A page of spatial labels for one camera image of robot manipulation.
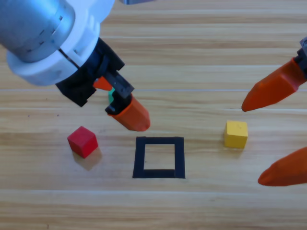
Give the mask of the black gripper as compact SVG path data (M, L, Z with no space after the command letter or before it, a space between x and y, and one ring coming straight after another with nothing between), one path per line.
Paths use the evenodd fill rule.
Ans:
M131 94L134 87L126 81L119 70L124 62L101 38L86 60L67 79L56 84L60 92L80 107L87 103L96 89L112 93L113 101L105 109L107 114L130 131L146 131L150 127L149 112Z
M254 85L242 103L242 111L248 112L276 104L295 93L307 81L306 37L300 41L300 45L296 57Z

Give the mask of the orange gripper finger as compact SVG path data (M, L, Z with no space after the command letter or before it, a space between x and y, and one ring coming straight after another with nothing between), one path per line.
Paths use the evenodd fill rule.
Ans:
M307 183L307 148L299 149L279 159L259 177L263 186L291 186Z

